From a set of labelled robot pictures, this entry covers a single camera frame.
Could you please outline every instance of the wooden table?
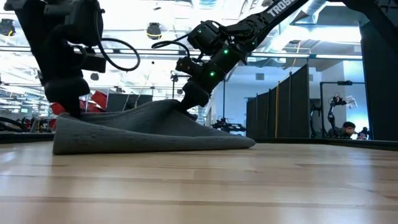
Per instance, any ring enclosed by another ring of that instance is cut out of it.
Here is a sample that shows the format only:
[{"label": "wooden table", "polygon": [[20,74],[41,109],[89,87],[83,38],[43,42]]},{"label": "wooden table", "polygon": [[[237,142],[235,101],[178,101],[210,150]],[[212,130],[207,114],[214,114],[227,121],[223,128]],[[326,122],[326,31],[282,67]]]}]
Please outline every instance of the wooden table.
[{"label": "wooden table", "polygon": [[0,145],[0,223],[398,223],[398,152],[258,144],[53,156]]}]

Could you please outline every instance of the person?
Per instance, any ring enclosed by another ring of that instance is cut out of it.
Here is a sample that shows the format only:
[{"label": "person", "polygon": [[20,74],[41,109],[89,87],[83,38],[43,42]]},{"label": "person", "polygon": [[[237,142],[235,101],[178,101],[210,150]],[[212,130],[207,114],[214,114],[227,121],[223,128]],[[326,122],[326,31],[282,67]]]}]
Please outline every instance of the person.
[{"label": "person", "polygon": [[333,133],[333,129],[329,129],[328,135],[329,137],[338,137],[338,138],[350,138],[353,134],[355,134],[355,124],[352,122],[345,122],[342,128],[335,128],[336,134]]}]

